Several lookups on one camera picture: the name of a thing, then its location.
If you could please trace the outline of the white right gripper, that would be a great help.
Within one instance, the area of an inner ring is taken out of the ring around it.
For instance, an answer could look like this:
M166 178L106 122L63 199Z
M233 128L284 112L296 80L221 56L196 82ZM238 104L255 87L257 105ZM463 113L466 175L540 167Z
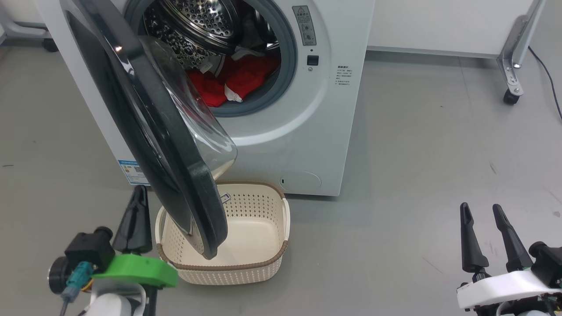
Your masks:
M499 204L494 204L492 208L508 258L506 263L508 273L485 278L458 288L456 297L459 308L475 308L543 294L561 293L560 287L549 287L531 270L526 270L532 266L533 261L524 244L509 222L503 208ZM468 273L484 272L485 268L489 266L489 262L482 254L477 241L473 229L474 220L467 202L460 205L460 220L462 270Z

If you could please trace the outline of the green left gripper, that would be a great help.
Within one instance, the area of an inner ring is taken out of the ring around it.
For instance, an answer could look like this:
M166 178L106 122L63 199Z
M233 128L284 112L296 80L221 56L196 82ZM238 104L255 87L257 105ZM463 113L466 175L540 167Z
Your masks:
M137 252L145 254L153 249L148 190L146 186L136 186L115 233L114 250L121 253L128 251L128 242L135 229L136 213ZM113 279L156 288L173 288L177 286L178 273L174 266L157 258L120 254L113 258L104 272L93 274L92 278L94 280Z

